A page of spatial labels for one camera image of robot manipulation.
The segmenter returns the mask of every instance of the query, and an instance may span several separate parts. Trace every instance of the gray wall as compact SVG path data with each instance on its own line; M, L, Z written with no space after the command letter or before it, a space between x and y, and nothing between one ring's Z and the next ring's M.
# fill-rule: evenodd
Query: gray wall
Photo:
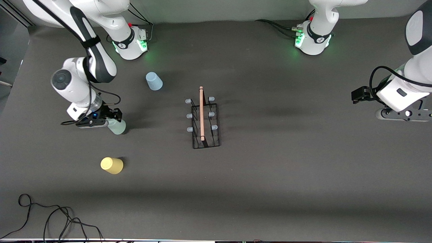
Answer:
M27 28L6 12L0 10L0 57L7 60L5 64L0 65L1 81L7 83L15 81L28 42L29 33ZM9 92L9 87L0 85L0 114L6 104Z
M369 0L356 7L339 8L343 19L404 16L412 13L426 0ZM248 21L255 19L302 19L312 10L308 0L131 0L138 10L154 23L205 22L220 20ZM38 25L22 0L14 4ZM128 12L128 22L142 23Z

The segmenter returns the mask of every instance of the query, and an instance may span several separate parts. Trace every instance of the cable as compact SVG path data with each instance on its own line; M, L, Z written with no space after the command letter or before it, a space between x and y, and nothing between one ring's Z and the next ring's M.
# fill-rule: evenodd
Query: cable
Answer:
M279 31L279 33L281 33L282 35L284 35L284 36L287 36L287 37L290 37L290 38L296 38L296 36L293 36L293 35L288 35L287 33L285 33L285 32L283 32L281 29L279 29L276 25L273 25L273 24L271 24L271 23L269 23L271 26L273 26L277 31Z
M138 15L136 15L135 13L133 13L131 10L128 9L128 11L129 11L132 15L134 15L135 17L139 18L140 20L145 21L145 22L147 22L148 24L150 24L150 22L148 22L148 21L144 20L143 18L139 17Z
M309 17L310 17L312 14L314 14L314 13L315 13L315 9L312 10L312 11L308 14L308 16L306 17L305 21L306 21L306 20L309 20Z
M152 25L152 30L150 31L150 38L148 41L151 41L153 38L153 27L155 27L155 25Z
M282 25L280 25L278 23L275 23L275 22L267 20L267 19L257 19L256 21L268 23L271 26L273 26L277 31L279 31L282 35L290 37L290 38L294 38L294 39L296 38L296 36L294 36L294 35L288 35L287 33L283 32L281 29L279 29L279 28L283 28L283 29L286 29L286 30L291 30L291 28L282 26Z
M139 15L141 15L141 17L144 19L144 21L146 21L146 22L149 23L150 25L153 25L153 23L151 23L150 21L148 21L148 20L144 17L144 15L142 15L142 14L138 11L138 9L135 8L135 6L134 6L132 3L130 3L130 5L133 7L133 9L135 9L135 11L136 11Z
M94 89L96 89L96 90L98 90L98 91L100 91L100 92L102 92L102 93L106 93L106 94L109 94L109 95L113 95L113 96L115 96L115 97L118 98L118 101L117 101L116 103L104 104L105 106L114 106L114 105L118 105L118 104L121 102L121 97L120 97L120 95L118 95L118 94L114 94L114 93L111 93L111 92L108 92L108 91L105 91L105 90L101 90L100 88L95 87L92 83L89 83L89 84L90 84L91 87L93 87Z
M27 204L27 205L24 205L24 204L21 203L21 200L22 200L22 198L23 198L24 196L26 196L26 197L29 199L29 204ZM27 222L29 221L29 217L30 217L30 210L31 210L32 206L33 206L33 205L37 205L37 206L42 207L42 208L52 208L52 207L57 207L56 209L54 209L54 210L50 213L50 215L48 216L48 218L47 218L47 220L46 220L46 222L45 222L44 234L43 234L43 242L44 242L44 243L46 243L46 240L45 240L45 234L46 234L46 230L47 230L47 228L48 228L49 220L50 220L51 216L52 216L55 212L57 212L57 211L61 211L61 212L66 216L66 219L67 219L67 220L66 220L66 224L64 225L63 230L62 230L62 232L61 232L60 235L59 235L59 242L61 242L61 238L62 238L62 236L64 235L64 232L66 232L66 229L67 229L70 225L72 225L72 224L78 224L78 225L81 227L81 231L83 232L83 235L84 235L84 237L86 238L86 240L88 240L89 238L87 237L86 231L84 230L84 226L95 228L95 229L98 231L99 238L101 239L101 242L102 242L102 238L103 238L103 236L102 236L102 233L101 233L100 229L99 229L97 226L94 226L94 225L91 225L91 224L85 224L85 223L81 222L81 220L80 220L78 217L74 217L74 218L70 217L70 215L69 215L69 209L72 211L72 208L71 208L71 207L61 207L61 206L59 206L59 205L45 206L45 205L39 204L39 203L37 203L37 202L32 202L32 198L30 197L29 194L21 194L21 195L18 197L18 204L19 204L21 207L23 207L23 208L26 208L26 207L29 208L29 210L27 211L27 218L25 219L24 224L23 224L19 229L7 233L6 235L4 235L3 237L1 237L0 239L3 239L3 238L5 238L6 236L8 236L8 235L10 235L10 234L12 234L12 233L15 233L15 232L18 232L18 231L22 230L22 229L26 226Z
M385 106L386 106L386 104L385 104L384 102L382 102L382 101L379 99L379 97L376 96L376 93L375 93L375 91L374 91L374 88L372 88L372 81L373 81L373 79L374 79L375 72L378 71L379 69L385 69L385 70L391 72L391 74L395 75L396 77L398 77L398 78L400 78L400 79L402 79L402 80L404 80L404 81L406 81L406 82L408 82L408 83L415 84L415 85L422 86L422 87L432 88L432 84L419 83L419 82L413 81L413 80L411 80L411 79L408 79L408 78L406 78L406 77L404 77L404 76L398 74L396 71L394 71L393 69L391 69L391 68L389 68L389 67L387 67L387 66L378 66L378 67L376 67L376 68L372 71L372 73L371 73L371 77L369 78L369 90L371 91L372 98L374 98L375 100L377 100L378 102L380 102L381 104L383 104L383 105L385 105Z
M291 30L290 27L285 27L285 26L283 26L283 25L280 25L280 24L278 24L278 23L276 23L276 22L274 22L274 21L268 20L268 19L257 19L256 21L269 23L269 24L274 25L274 26L277 26L277 27L279 27L279 28L281 28L281 29Z

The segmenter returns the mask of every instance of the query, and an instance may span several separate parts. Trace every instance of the black strap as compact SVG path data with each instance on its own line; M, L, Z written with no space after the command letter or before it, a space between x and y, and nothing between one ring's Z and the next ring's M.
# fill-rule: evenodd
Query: black strap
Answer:
M326 35L319 35L319 34L316 34L316 33L313 32L312 29L311 29L311 23L308 24L307 32L308 32L309 36L312 37L312 39L314 40L314 42L315 42L316 44L321 44L321 43L323 43L325 40L327 40L327 38L328 38L328 37L330 36L330 34L331 34L331 32L328 33L328 34L326 34Z
M93 77L93 74L90 73L90 68L89 68L89 59L90 56L86 56L83 60L83 69L84 69L84 73L86 74L87 80L93 83L99 83L95 77Z
M83 45L83 47L85 49L89 49L90 47L95 46L99 42L101 42L101 39L99 38L99 35L97 35L96 37L91 38L90 40L86 40L85 42L81 42L81 45Z

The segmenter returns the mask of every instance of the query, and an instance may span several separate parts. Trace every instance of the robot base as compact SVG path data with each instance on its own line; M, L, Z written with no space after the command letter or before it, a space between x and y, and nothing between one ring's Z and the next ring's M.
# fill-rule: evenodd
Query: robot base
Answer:
M303 23L298 24L297 27L306 30L310 22L311 21L309 20L304 21ZM324 49L328 46L330 39L331 39L331 35L327 40L324 40L322 43L317 44L315 43L314 39L311 36L309 36L308 32L304 31L299 37L297 37L294 46L307 55L315 56L324 51Z
M115 51L120 54L123 59L133 60L141 56L142 53L148 50L147 33L145 29L140 29L136 26L131 27L133 31L134 40L128 45L127 48L122 49L114 42Z

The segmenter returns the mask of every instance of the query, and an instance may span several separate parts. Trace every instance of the wooden stick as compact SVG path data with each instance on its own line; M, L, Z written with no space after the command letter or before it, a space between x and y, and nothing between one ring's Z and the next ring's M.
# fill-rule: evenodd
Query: wooden stick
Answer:
M204 88L200 86L200 130L201 130L201 141L206 139L204 135Z

